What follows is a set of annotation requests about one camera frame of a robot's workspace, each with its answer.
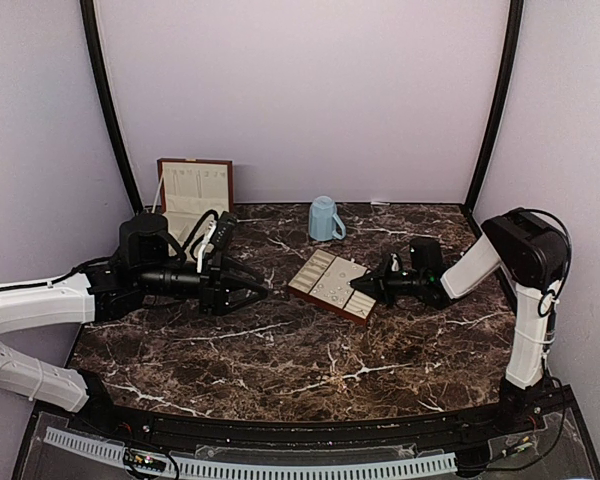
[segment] marble surface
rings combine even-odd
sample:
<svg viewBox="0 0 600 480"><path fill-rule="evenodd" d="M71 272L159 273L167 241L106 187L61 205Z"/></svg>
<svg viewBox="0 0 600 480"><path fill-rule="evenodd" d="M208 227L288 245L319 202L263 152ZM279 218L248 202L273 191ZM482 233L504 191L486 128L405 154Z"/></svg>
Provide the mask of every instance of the marble surface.
<svg viewBox="0 0 600 480"><path fill-rule="evenodd" d="M361 327L286 291L316 248L375 267L408 263L416 235L453 263L475 240L449 205L339 205L344 241L307 234L309 205L236 206L230 253L264 273L267 300L225 317L196 302L86 326L71 366L101 374L114 401L157 412L265 421L364 420L497 400L514 315L494 277L443 311L401 298Z"/></svg>

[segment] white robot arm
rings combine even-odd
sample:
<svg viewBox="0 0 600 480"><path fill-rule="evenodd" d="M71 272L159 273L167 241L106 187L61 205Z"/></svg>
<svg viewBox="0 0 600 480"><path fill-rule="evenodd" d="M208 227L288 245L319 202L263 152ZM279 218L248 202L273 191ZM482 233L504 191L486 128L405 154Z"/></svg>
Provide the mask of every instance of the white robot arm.
<svg viewBox="0 0 600 480"><path fill-rule="evenodd" d="M146 295L199 298L200 312L213 315L261 300L267 296L261 276L223 254L236 224L226 212L214 220L198 240L200 250L209 245L212 254L199 255L192 265L185 264L184 248L168 234L165 217L140 214L120 226L120 246L112 257L86 262L60 278L0 285L0 335L115 320L142 308ZM175 257L169 256L169 247ZM106 392L96 374L49 365L1 341L0 388L69 412Z"/></svg>
<svg viewBox="0 0 600 480"><path fill-rule="evenodd" d="M483 235L458 263L442 275L440 283L449 298L455 300L472 292L500 267L504 267L502 259L489 238ZM557 292L561 283L556 280L549 289ZM541 316L540 313L552 309L553 297L517 282L515 290L516 326L505 378L516 387L525 389L538 383L543 375L543 360L553 339L547 338L548 315Z"/></svg>
<svg viewBox="0 0 600 480"><path fill-rule="evenodd" d="M536 214L556 220L564 233ZM351 285L389 306L402 294L445 308L502 268L513 280L517 298L511 359L500 385L501 416L506 419L523 410L530 392L541 387L553 343L555 304L571 263L571 241L562 222L540 210L515 209L485 221L482 229L484 234L449 269L437 241L414 238L411 270L391 253Z"/></svg>
<svg viewBox="0 0 600 480"><path fill-rule="evenodd" d="M42 280L44 287L0 291L0 335L58 323L89 323L95 318L89 280L77 274L60 283ZM0 285L3 287L18 284ZM75 370L49 365L19 353L0 341L0 388L29 400L43 400L70 412L88 399L84 378Z"/></svg>

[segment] purple wall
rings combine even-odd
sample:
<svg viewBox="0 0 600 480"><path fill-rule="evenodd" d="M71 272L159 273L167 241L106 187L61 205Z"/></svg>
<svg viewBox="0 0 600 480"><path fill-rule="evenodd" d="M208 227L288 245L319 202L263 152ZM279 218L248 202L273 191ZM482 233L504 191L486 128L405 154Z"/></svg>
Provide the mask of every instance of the purple wall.
<svg viewBox="0 0 600 480"><path fill-rule="evenodd" d="M460 202L506 0L99 2L145 202L161 156L236 162L236 200Z"/></svg>
<svg viewBox="0 0 600 480"><path fill-rule="evenodd" d="M0 2L0 282L66 272L115 248L131 214L93 84L77 1ZM74 326L2 338L62 364ZM0 480L29 417L0 392Z"/></svg>
<svg viewBox="0 0 600 480"><path fill-rule="evenodd" d="M550 364L574 387L600 456L600 1L525 10L477 215L524 205L569 227L575 256Z"/></svg>

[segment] white vent strip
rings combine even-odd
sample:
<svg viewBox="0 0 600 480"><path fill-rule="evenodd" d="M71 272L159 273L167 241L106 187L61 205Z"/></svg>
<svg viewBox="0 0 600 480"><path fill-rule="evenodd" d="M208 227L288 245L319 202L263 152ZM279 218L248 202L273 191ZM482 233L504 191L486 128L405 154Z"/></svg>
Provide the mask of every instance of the white vent strip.
<svg viewBox="0 0 600 480"><path fill-rule="evenodd" d="M52 427L47 428L44 442L107 465L124 468L124 445L120 442L93 440ZM455 458L454 453L447 453L382 463L292 467L208 462L174 455L183 480L403 480L455 473ZM174 478L173 465L168 459L162 459L167 462L162 477Z"/></svg>

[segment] open wooden box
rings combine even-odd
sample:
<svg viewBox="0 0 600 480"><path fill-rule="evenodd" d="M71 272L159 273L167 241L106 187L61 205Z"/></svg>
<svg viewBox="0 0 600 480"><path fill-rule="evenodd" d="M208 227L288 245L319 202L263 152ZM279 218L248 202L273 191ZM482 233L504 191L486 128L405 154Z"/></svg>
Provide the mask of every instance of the open wooden box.
<svg viewBox="0 0 600 480"><path fill-rule="evenodd" d="M161 158L158 178L162 214L169 221L169 233L180 244L207 210L233 211L231 160ZM205 229L202 225L198 235Z"/></svg>

